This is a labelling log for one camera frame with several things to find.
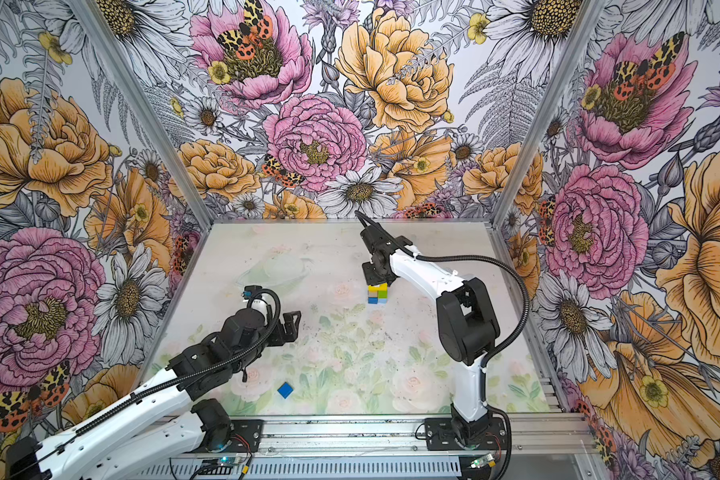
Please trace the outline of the yellow rectangular wood block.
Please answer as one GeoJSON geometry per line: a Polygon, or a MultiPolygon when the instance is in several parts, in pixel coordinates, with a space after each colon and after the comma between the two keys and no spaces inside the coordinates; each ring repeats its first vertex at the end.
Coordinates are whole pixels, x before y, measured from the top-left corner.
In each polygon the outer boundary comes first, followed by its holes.
{"type": "Polygon", "coordinates": [[[387,292],[388,291],[388,284],[382,283],[378,285],[369,285],[368,286],[369,292],[387,292]]]}

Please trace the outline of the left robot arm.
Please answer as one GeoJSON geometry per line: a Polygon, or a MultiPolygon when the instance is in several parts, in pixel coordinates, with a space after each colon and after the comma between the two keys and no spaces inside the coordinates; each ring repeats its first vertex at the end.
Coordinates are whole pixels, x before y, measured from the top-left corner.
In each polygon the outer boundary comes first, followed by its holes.
{"type": "Polygon", "coordinates": [[[8,448],[8,479],[125,479],[170,456],[198,448],[249,446],[220,403],[205,396],[244,374],[268,347],[298,338],[301,313],[243,308],[222,328],[187,347],[127,396],[43,441],[8,448]]]}

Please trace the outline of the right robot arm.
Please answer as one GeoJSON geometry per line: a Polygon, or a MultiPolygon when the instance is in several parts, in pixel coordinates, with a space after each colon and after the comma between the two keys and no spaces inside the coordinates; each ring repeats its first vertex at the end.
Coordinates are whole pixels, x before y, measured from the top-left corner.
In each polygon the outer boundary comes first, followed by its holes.
{"type": "Polygon", "coordinates": [[[459,367],[454,375],[451,427],[463,446],[474,445],[492,422],[485,394],[487,355],[495,348],[500,326],[482,280],[464,279],[440,262],[482,261],[501,267],[484,255],[427,257],[404,236],[393,237],[379,223],[361,215],[360,233],[371,259],[363,264],[368,285],[390,284],[402,278],[434,301],[438,338],[459,367]]]}

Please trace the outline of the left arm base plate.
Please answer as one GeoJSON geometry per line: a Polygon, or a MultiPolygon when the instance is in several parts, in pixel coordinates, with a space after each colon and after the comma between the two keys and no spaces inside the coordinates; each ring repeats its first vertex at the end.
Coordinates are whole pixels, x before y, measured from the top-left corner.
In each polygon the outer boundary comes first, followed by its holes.
{"type": "Polygon", "coordinates": [[[238,419],[211,426],[198,447],[206,453],[256,453],[262,439],[263,420],[238,419]]]}

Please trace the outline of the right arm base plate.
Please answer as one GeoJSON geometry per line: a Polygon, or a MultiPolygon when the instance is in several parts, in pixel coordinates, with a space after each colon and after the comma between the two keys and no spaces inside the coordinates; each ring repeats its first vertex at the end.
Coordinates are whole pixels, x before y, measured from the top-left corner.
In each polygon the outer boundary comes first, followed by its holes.
{"type": "Polygon", "coordinates": [[[504,451],[507,447],[507,433],[504,420],[492,414],[472,422],[456,416],[430,417],[423,423],[424,440],[429,451],[504,451]]]}

